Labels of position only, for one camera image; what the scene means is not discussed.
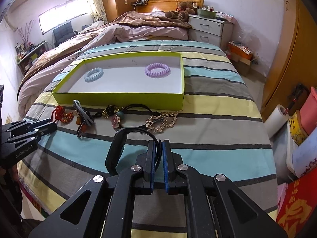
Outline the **black fitness band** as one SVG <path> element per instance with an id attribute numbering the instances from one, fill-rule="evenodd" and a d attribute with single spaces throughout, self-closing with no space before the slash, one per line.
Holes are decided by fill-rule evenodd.
<path id="1" fill-rule="evenodd" d="M 117 175 L 116 166 L 121 158 L 122 152 L 124 150 L 124 145 L 127 140 L 127 136 L 129 133 L 132 132 L 140 132 L 143 134 L 146 134 L 147 136 L 150 136 L 153 141 L 156 143 L 156 153 L 155 153 L 155 172 L 158 170 L 159 164 L 161 162 L 162 158 L 162 145 L 161 141 L 158 141 L 158 139 L 152 134 L 150 131 L 145 130 L 140 127 L 124 127 L 118 130 L 114 137 L 113 141 L 111 143 L 111 146 L 109 148 L 109 151 L 107 153 L 107 157 L 105 160 L 105 167 L 108 171 L 108 173 L 111 176 Z"/>

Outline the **pink plastic container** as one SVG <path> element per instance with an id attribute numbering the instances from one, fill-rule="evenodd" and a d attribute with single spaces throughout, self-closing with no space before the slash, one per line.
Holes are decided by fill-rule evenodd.
<path id="1" fill-rule="evenodd" d="M 304 105 L 300 109 L 301 125 L 305 132 L 310 135 L 316 128 L 317 121 L 317 100 L 316 88 L 311 87 L 311 91 Z"/>

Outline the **red gold gift bag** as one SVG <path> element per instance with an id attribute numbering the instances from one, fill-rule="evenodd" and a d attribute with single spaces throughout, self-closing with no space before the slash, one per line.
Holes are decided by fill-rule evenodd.
<path id="1" fill-rule="evenodd" d="M 277 224 L 288 237 L 316 237 L 316 169 L 288 185 Z"/>

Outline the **lime green shallow box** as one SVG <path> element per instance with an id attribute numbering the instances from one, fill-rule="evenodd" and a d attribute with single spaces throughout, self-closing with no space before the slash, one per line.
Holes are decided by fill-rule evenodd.
<path id="1" fill-rule="evenodd" d="M 132 52 L 84 59 L 53 89 L 60 105 L 143 104 L 178 111 L 184 101 L 184 67 L 178 52 Z"/>

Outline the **cardboard box with books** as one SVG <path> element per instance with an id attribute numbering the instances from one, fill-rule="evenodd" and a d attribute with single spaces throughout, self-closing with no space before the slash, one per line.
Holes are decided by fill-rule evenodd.
<path id="1" fill-rule="evenodd" d="M 235 69 L 242 76 L 247 76 L 251 65 L 257 61 L 257 57 L 251 49 L 233 41 L 230 41 L 227 45 L 227 55 Z"/>

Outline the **wooden wardrobe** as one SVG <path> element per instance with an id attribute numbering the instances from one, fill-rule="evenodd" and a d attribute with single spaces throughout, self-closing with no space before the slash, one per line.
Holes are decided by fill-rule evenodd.
<path id="1" fill-rule="evenodd" d="M 284 0 L 281 36 L 263 90 L 264 121 L 278 104 L 290 104 L 298 84 L 316 87 L 316 22 L 302 0 Z"/>

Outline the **white paper roll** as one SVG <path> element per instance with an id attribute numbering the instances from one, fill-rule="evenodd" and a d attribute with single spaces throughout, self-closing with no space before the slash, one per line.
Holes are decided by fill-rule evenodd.
<path id="1" fill-rule="evenodd" d="M 284 126 L 289 118 L 290 116 L 286 112 L 286 108 L 278 104 L 264 122 L 268 137 L 271 139 Z"/>

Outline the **black office chair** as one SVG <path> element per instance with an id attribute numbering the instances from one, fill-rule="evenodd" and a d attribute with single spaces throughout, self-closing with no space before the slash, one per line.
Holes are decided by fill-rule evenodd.
<path id="1" fill-rule="evenodd" d="M 54 45 L 57 47 L 58 45 L 62 44 L 63 42 L 71 39 L 72 37 L 76 36 L 78 31 L 74 31 L 71 22 L 67 22 L 55 29 L 53 29 L 53 36 L 55 39 Z"/>

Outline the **pink brown duvet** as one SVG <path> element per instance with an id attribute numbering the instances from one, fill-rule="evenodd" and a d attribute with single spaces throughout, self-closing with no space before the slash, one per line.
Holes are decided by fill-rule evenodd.
<path id="1" fill-rule="evenodd" d="M 42 54 L 24 76 L 18 89 L 18 113 L 25 117 L 44 88 L 85 51 L 115 42 L 169 38 L 187 40 L 191 25 L 170 19 L 163 12 L 156 15 L 129 11 L 113 22 L 96 22 L 75 37 Z"/>

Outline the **brown teddy bear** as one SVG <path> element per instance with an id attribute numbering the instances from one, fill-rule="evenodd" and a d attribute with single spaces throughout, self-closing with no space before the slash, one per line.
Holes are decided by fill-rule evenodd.
<path id="1" fill-rule="evenodd" d="M 166 12 L 165 17 L 188 22 L 190 14 L 197 14 L 197 9 L 193 6 L 193 2 L 185 1 L 178 3 L 176 11 Z"/>

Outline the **white bedside cabinet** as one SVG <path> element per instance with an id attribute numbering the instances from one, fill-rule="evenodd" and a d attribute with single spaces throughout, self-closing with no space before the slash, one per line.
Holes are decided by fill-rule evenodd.
<path id="1" fill-rule="evenodd" d="M 231 40 L 234 24 L 217 19 L 203 18 L 198 15 L 189 16 L 189 40 L 216 45 L 223 51 Z"/>

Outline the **desk with clutter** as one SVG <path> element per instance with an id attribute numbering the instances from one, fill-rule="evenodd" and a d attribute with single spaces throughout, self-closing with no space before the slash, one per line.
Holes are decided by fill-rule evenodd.
<path id="1" fill-rule="evenodd" d="M 44 40 L 34 47 L 34 49 L 23 55 L 17 62 L 17 66 L 20 68 L 21 73 L 25 76 L 31 66 L 35 64 L 36 60 L 38 60 L 38 58 L 47 51 L 48 42 Z"/>

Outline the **wooden headboard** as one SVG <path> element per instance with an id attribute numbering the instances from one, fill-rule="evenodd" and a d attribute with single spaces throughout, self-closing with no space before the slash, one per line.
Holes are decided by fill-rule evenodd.
<path id="1" fill-rule="evenodd" d="M 171 11 L 176 10 L 180 2 L 195 2 L 199 7 L 202 7 L 204 0 L 146 0 L 145 4 L 137 5 L 136 12 L 150 13 L 152 11 Z"/>

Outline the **green basin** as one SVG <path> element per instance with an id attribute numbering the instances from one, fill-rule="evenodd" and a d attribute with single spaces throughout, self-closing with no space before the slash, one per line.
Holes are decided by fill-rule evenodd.
<path id="1" fill-rule="evenodd" d="M 208 11 L 204 9 L 197 9 L 197 15 L 202 18 L 215 19 L 217 17 L 216 11 Z"/>

